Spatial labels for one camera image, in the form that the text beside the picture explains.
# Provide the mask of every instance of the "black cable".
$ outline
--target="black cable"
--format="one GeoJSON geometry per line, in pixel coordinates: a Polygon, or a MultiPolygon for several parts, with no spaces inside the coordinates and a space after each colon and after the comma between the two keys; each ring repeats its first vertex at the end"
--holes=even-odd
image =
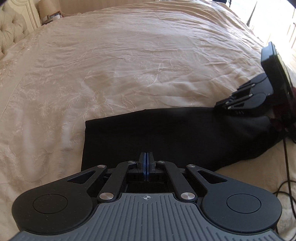
{"type": "Polygon", "coordinates": [[[286,138],[285,137],[283,139],[283,142],[284,142],[286,171],[287,171],[287,183],[288,183],[288,190],[289,190],[289,195],[290,195],[291,208],[292,208],[292,212],[293,212],[294,218],[296,219],[296,212],[295,212],[295,209],[294,209],[294,204],[293,204],[293,199],[292,199],[293,197],[292,197],[292,190],[291,190],[291,179],[290,179],[288,154],[287,154],[287,144],[286,144],[286,138]]]}
{"type": "MultiPolygon", "coordinates": [[[[284,152],[285,152],[285,162],[286,162],[286,171],[287,171],[287,181],[284,181],[278,188],[278,190],[276,192],[274,192],[274,194],[276,194],[276,196],[278,196],[278,194],[285,194],[287,196],[290,197],[290,203],[291,203],[291,209],[294,215],[294,218],[296,219],[296,212],[294,209],[294,203],[296,204],[296,199],[292,196],[292,190],[291,190],[291,183],[296,183],[296,181],[291,180],[290,179],[290,171],[289,171],[289,162],[288,162],[288,154],[287,154],[287,144],[286,144],[286,137],[283,138],[283,143],[284,143],[284,152]],[[285,184],[288,183],[288,190],[289,193],[284,192],[284,191],[280,191],[281,187],[285,184]]],[[[292,241],[296,236],[296,233],[294,234],[294,236],[289,240],[292,241]]]]}

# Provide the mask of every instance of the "circular pad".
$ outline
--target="circular pad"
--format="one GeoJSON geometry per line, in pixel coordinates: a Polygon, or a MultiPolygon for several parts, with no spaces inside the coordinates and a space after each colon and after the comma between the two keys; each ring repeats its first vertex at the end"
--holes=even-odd
{"type": "Polygon", "coordinates": [[[58,213],[68,204],[68,200],[58,194],[46,194],[33,202],[36,211],[44,214],[58,213]]]}
{"type": "Polygon", "coordinates": [[[249,194],[234,194],[227,199],[227,205],[238,213],[253,213],[261,207],[261,202],[249,194]]]}

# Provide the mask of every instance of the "lamp shade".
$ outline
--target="lamp shade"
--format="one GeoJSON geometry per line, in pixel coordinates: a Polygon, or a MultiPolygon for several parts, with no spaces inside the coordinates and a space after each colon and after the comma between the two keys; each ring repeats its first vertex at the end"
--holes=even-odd
{"type": "Polygon", "coordinates": [[[40,0],[38,6],[40,19],[61,11],[59,0],[40,0]]]}

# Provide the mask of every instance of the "bedside lamp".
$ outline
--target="bedside lamp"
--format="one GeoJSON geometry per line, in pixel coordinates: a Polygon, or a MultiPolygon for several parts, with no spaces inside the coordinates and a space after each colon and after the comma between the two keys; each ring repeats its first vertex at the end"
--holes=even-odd
{"type": "Polygon", "coordinates": [[[59,0],[41,0],[38,3],[42,24],[47,20],[60,18],[61,6],[59,0]]]}

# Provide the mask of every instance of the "cream bedspread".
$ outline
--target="cream bedspread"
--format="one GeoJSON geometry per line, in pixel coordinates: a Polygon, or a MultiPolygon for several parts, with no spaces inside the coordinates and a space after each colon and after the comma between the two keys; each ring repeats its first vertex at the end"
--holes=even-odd
{"type": "MultiPolygon", "coordinates": [[[[67,17],[17,43],[0,62],[0,240],[18,231],[11,215],[18,195],[79,172],[86,120],[212,107],[263,72],[261,48],[233,13],[206,0],[67,17]]],[[[288,152],[296,177],[290,141],[288,152]]],[[[273,192],[287,179],[282,143],[219,172],[273,192]]],[[[289,238],[296,221],[281,201],[279,230],[289,238]]]]}

